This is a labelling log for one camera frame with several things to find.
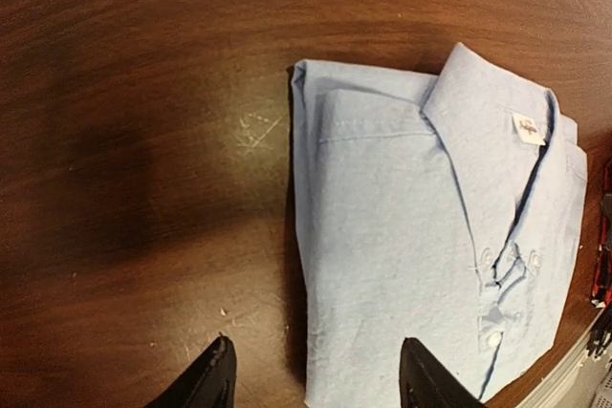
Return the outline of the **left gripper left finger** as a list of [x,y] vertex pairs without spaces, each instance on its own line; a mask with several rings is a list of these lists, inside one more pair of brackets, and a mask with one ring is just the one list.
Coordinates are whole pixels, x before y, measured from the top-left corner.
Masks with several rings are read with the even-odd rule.
[[218,336],[146,408],[232,408],[237,378],[233,342]]

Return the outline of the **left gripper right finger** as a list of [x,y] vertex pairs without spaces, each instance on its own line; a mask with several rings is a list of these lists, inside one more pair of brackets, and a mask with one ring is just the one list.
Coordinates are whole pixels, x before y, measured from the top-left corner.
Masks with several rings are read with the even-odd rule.
[[402,408],[485,407],[414,337],[403,342],[399,386]]

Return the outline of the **light blue long sleeve shirt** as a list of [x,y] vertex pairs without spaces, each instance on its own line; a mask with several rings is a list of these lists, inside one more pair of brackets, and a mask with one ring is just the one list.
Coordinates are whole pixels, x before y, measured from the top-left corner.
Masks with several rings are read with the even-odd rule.
[[491,399],[554,344],[587,184],[576,123],[462,44],[438,75],[303,60],[292,89],[307,405],[398,406],[408,337]]

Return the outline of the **red black shirt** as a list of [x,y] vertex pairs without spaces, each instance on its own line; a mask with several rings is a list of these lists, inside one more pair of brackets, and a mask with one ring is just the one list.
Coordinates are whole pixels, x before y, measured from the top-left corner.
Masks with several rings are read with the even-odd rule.
[[600,246],[591,303],[598,309],[611,303],[611,251],[607,246]]

